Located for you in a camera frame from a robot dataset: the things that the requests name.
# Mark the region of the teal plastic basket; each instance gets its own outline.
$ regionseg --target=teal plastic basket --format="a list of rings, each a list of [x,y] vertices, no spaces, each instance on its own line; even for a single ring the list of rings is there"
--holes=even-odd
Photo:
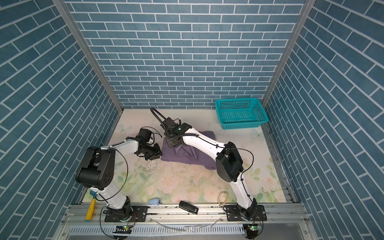
[[[259,127],[268,122],[265,110],[256,98],[218,99],[215,107],[223,129]]]

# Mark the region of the floral tablecloth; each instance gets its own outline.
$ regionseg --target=floral tablecloth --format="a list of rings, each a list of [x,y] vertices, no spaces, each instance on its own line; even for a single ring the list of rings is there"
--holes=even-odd
[[[223,130],[218,122],[216,111],[208,109],[161,109],[165,117],[180,118],[198,131],[213,131],[216,140],[233,142],[238,148],[250,150],[255,160],[253,166],[244,173],[244,179],[257,202],[286,202],[277,173],[272,163],[261,127]],[[156,128],[162,135],[163,129],[148,109],[126,109],[114,131],[109,144],[134,137],[143,126]],[[163,139],[155,135],[155,141],[162,148]],[[239,150],[243,167],[247,169],[252,162],[251,155]],[[216,170],[204,166],[165,162],[160,159],[145,161],[134,154],[125,156],[128,161],[128,179],[122,192],[131,202],[148,202],[160,198],[165,202],[207,203],[217,202],[220,192],[228,193],[228,202],[236,202],[229,183],[222,180]],[[124,159],[116,154],[114,181],[120,188],[125,180],[127,169]],[[83,202],[91,201],[87,192]]]

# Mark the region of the black mounting plate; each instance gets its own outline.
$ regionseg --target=black mounting plate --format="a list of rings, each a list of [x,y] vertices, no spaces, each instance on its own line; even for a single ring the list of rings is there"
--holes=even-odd
[[[147,206],[131,206],[133,209],[133,212],[136,213],[136,222],[145,222],[145,218],[147,217]],[[120,222],[118,219],[115,219],[112,214],[106,214],[105,215],[105,222]]]
[[[228,222],[244,221],[244,219],[240,216],[240,209],[237,205],[225,205],[224,207],[224,211],[227,213]],[[260,221],[266,221],[266,214],[263,205],[256,205],[256,215],[259,217],[256,218],[256,221],[259,219]]]

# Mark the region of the purple towel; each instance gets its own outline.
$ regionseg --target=purple towel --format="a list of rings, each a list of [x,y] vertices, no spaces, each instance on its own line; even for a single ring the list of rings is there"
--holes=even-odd
[[[216,140],[215,134],[212,131],[201,132],[203,135]],[[210,156],[200,151],[199,149],[181,144],[178,147],[168,147],[167,141],[164,138],[163,156],[161,160],[166,162],[181,162],[186,164],[203,165],[208,170],[216,169],[216,162]]]

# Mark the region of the tile wall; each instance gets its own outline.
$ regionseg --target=tile wall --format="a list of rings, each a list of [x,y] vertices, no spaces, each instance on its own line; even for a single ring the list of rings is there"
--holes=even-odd
[[[319,239],[384,239],[384,2],[317,0],[266,111]]]
[[[68,0],[125,108],[262,99],[305,0]]]
[[[117,111],[51,0],[0,1],[0,239],[50,239]]]

